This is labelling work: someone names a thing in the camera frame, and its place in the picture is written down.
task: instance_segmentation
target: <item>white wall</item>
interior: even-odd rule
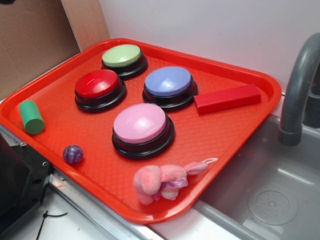
[[[274,77],[285,91],[320,0],[100,0],[111,38],[129,38]]]

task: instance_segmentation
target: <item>plush toy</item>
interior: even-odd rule
[[[166,164],[161,167],[147,165],[139,169],[133,178],[133,184],[140,202],[150,205],[162,196],[175,200],[181,188],[188,186],[187,176],[198,175],[208,168],[208,164],[217,158],[209,158],[202,162],[191,162],[184,167]]]

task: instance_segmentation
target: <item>black cable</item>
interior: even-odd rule
[[[42,223],[41,223],[41,226],[40,226],[38,235],[36,236],[36,240],[39,240],[40,233],[41,233],[41,230],[42,230],[42,226],[44,225],[45,219],[46,219],[47,217],[62,217],[62,216],[65,216],[65,215],[67,215],[67,214],[68,214],[68,213],[66,212],[66,213],[61,214],[61,215],[49,215],[49,214],[48,214],[48,211],[46,211],[45,214],[43,214],[43,220],[42,220]]]

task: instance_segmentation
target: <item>red rectangular block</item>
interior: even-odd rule
[[[198,114],[206,114],[260,103],[261,94],[255,85],[250,84],[196,95],[194,101]]]

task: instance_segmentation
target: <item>green cylinder block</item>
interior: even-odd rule
[[[37,104],[34,101],[23,101],[19,105],[19,112],[24,129],[28,134],[35,135],[44,130],[45,122],[40,114]]]

